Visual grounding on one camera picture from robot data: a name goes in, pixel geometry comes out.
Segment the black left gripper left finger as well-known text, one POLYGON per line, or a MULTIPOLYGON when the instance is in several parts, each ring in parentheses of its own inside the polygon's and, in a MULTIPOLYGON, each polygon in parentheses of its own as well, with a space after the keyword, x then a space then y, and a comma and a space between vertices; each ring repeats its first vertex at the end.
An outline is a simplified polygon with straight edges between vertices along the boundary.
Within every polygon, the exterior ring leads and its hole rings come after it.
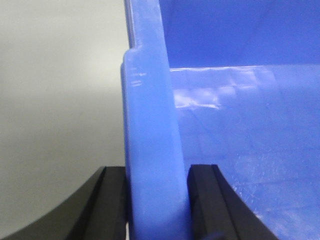
POLYGON ((7 240, 124 240, 127 179, 123 166, 100 167, 53 210, 7 240))

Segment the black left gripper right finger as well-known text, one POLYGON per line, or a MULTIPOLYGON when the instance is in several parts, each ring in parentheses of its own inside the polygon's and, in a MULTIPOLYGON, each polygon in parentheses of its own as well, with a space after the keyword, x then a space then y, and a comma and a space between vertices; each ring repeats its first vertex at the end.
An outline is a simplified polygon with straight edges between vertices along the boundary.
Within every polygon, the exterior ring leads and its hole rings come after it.
POLYGON ((275 240, 215 164, 193 164, 187 186, 196 240, 275 240))

